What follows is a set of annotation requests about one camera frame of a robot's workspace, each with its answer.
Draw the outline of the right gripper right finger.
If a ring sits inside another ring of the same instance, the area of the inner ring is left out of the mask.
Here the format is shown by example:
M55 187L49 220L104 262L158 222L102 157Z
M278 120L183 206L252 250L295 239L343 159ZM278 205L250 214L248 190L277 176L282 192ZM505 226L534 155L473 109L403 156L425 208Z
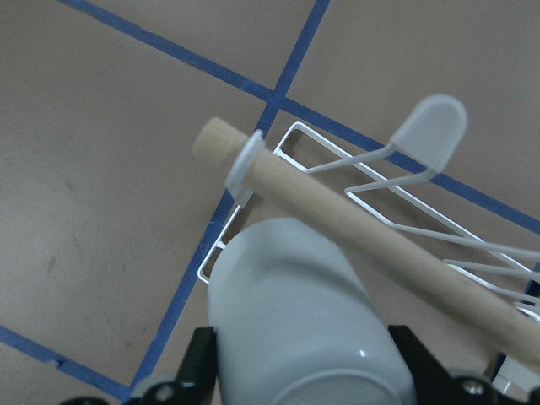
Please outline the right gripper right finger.
M418 404L451 404L451 378L442 364L405 325L388 332L413 377Z

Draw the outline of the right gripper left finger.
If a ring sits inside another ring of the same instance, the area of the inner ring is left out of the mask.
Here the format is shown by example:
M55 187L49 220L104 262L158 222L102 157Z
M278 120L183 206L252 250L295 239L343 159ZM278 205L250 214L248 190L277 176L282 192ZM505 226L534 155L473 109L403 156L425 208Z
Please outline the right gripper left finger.
M176 373L180 404L210 404L217 380L217 343L212 327L197 327Z

